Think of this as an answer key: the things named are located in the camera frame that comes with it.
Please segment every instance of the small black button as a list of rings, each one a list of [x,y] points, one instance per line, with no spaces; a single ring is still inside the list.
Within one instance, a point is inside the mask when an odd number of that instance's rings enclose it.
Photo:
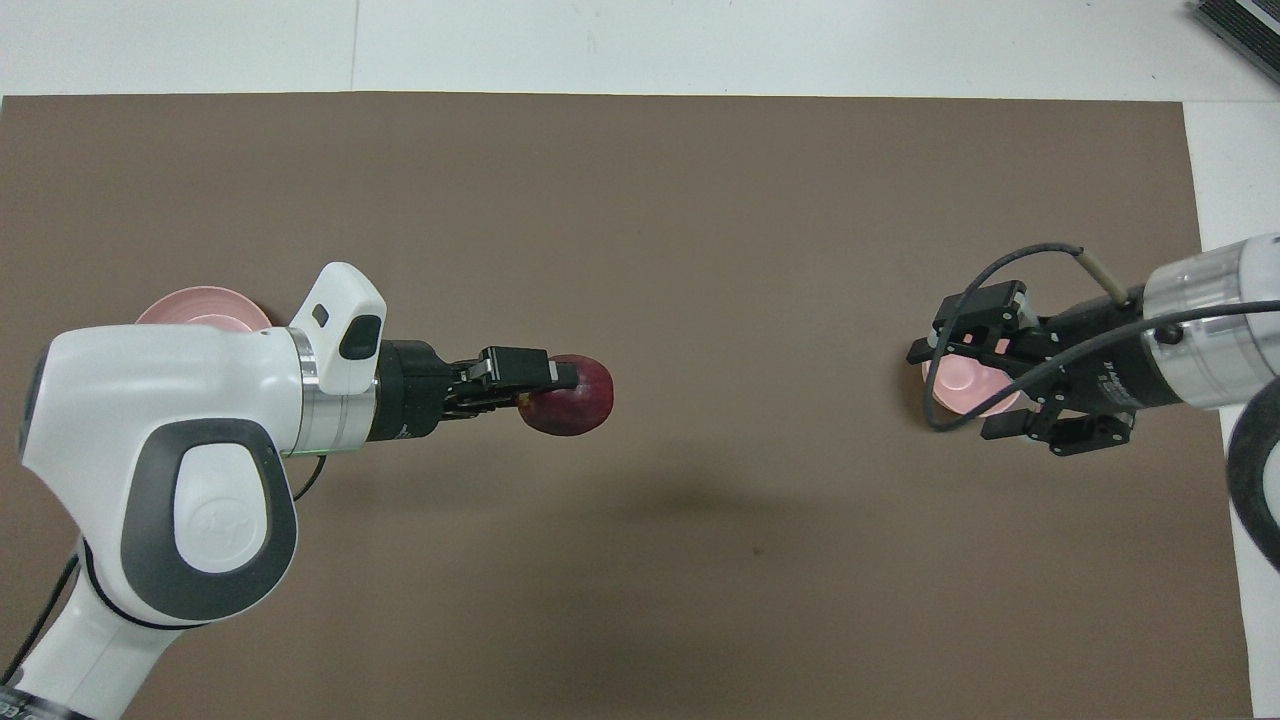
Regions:
[[[347,325],[347,333],[338,343],[338,355],[347,360],[369,360],[378,352],[378,334],[383,319],[378,315],[360,315]]]

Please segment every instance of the pink plate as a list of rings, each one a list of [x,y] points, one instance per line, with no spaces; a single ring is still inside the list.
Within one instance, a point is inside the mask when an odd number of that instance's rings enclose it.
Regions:
[[[138,316],[138,323],[214,325],[224,331],[253,332],[271,327],[252,300],[225,287],[188,287],[157,300]]]
[[[1011,382],[1009,374],[1005,372],[988,368],[977,360],[970,360],[960,355],[943,355],[938,363],[941,365],[938,366],[937,382],[933,384],[933,398],[941,402],[947,410],[960,415],[973,410],[982,401],[996,395]],[[923,373],[928,377],[928,363],[923,365]],[[987,415],[996,415],[997,413],[1009,410],[1018,402],[1019,395],[1021,393],[1015,392],[1001,400],[995,407],[983,413],[982,416],[986,418]]]

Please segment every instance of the brown mat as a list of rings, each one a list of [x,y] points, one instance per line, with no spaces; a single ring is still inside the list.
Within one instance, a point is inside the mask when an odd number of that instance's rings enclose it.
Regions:
[[[1132,283],[1197,252],[1179,106],[6,97],[0,436],[58,332],[193,284],[287,319],[344,259],[388,337],[593,355],[614,415],[335,457],[284,584],[131,717],[1248,715],[1215,415],[1073,459],[918,418],[908,343],[1041,241]],[[12,443],[0,498],[10,652],[73,528]]]

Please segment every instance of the red apple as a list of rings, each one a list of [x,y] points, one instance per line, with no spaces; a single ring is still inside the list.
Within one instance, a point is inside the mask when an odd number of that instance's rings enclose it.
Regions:
[[[557,355],[552,360],[573,365],[577,387],[521,395],[516,405],[525,424],[553,436],[580,436],[600,427],[613,410],[609,370],[582,355]]]

